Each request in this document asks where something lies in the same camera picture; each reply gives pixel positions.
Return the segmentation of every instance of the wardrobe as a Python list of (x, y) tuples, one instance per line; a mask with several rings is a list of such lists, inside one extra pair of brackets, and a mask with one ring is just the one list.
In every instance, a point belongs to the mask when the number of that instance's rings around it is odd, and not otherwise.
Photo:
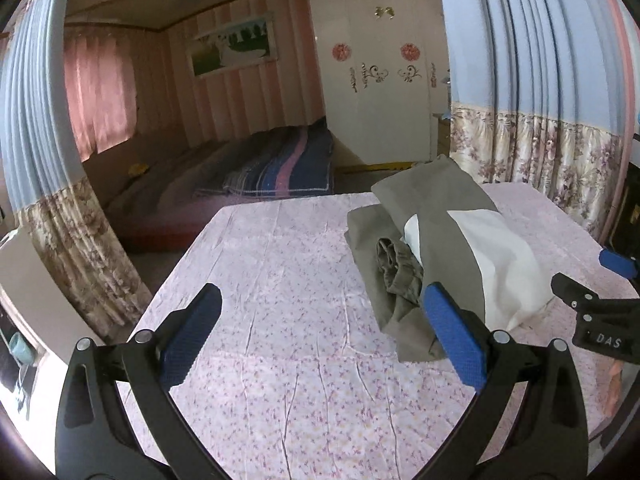
[(311, 0), (337, 167), (428, 161), (449, 110), (441, 0)]

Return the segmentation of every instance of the wall picture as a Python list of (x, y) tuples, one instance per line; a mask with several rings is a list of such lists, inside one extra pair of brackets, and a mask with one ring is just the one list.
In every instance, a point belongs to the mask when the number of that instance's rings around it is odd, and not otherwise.
[(276, 59), (270, 14), (229, 23), (201, 34), (194, 38), (189, 49), (194, 76), (226, 72)]

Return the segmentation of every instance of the metal screw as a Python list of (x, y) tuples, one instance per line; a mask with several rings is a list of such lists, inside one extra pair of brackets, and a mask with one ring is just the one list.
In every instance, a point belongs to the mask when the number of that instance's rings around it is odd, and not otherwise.
[(562, 339), (554, 339), (554, 348), (559, 352), (564, 352), (569, 347), (564, 341), (562, 341)]
[(511, 336), (504, 330), (497, 330), (496, 332), (494, 332), (494, 339), (497, 343), (504, 345), (511, 341)]
[(78, 341), (78, 344), (76, 344), (76, 348), (80, 351), (86, 350), (89, 346), (91, 346), (91, 340), (88, 337), (83, 337)]
[(145, 329), (141, 330), (135, 336), (133, 336), (133, 339), (136, 343), (148, 343), (149, 341), (151, 341), (153, 335), (154, 333), (151, 330)]

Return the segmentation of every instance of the bed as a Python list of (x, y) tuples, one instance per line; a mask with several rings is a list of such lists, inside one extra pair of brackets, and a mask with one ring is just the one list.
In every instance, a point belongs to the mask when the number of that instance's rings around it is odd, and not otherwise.
[(224, 206), (333, 192), (324, 118), (207, 142), (133, 179), (105, 207), (128, 251), (185, 250)]
[[(599, 245), (543, 195), (527, 184), (483, 187), (551, 272), (601, 297), (637, 297), (599, 266)], [(140, 320), (137, 330), (155, 329), (203, 283), (222, 290), (222, 316), (171, 394), (232, 478), (410, 479), (472, 399), (448, 360), (400, 364), (380, 333), (344, 240), (347, 212), (374, 203), (365, 193), (226, 207)], [(512, 335), (570, 343), (574, 323), (556, 298)], [(605, 418), (612, 359), (570, 349), (593, 431)], [(127, 385), (122, 395), (143, 450), (162, 460)], [(499, 451), (517, 407), (510, 404), (485, 458)]]

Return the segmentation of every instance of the blue textured pad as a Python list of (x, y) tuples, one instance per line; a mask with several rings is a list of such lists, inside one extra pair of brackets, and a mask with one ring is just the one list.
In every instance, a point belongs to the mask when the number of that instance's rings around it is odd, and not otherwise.
[(638, 275), (638, 268), (636, 267), (635, 261), (625, 256), (620, 256), (608, 249), (600, 251), (598, 260), (601, 266), (613, 270), (613, 272), (628, 280), (632, 280)]
[(207, 283), (187, 310), (190, 315), (162, 352), (160, 384), (165, 390), (182, 384), (218, 322), (222, 313), (220, 289)]
[(464, 320), (440, 288), (424, 289), (422, 307), (460, 380), (476, 391), (486, 383), (486, 357)]

